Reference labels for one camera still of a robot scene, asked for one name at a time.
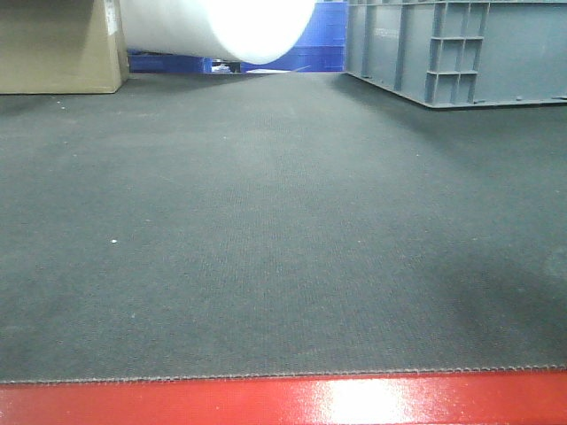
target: gray plastic crate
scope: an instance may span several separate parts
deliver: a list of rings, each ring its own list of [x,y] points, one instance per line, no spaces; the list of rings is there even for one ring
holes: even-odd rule
[[[432,108],[567,103],[567,0],[349,0],[346,71]]]

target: white roll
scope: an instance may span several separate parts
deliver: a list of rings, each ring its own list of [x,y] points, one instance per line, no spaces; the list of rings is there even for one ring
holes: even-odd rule
[[[266,64],[303,33],[315,0],[121,0],[130,49]]]

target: gray mat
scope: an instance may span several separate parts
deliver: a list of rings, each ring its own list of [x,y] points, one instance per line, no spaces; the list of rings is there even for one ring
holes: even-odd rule
[[[0,381],[564,367],[566,129],[339,74],[0,97]]]

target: red edge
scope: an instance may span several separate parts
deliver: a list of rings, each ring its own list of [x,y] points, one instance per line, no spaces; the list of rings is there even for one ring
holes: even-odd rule
[[[0,385],[0,425],[567,424],[567,371]]]

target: blue bin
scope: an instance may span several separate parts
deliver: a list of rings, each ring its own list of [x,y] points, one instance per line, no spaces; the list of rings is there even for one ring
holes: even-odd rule
[[[313,16],[295,46],[344,46],[347,8],[347,2],[316,3]]]
[[[160,55],[131,51],[128,55],[132,73],[210,73],[210,58]]]
[[[243,62],[241,71],[277,69],[300,72],[341,72],[344,70],[347,2],[315,4],[313,16],[303,35],[278,60],[264,65]]]

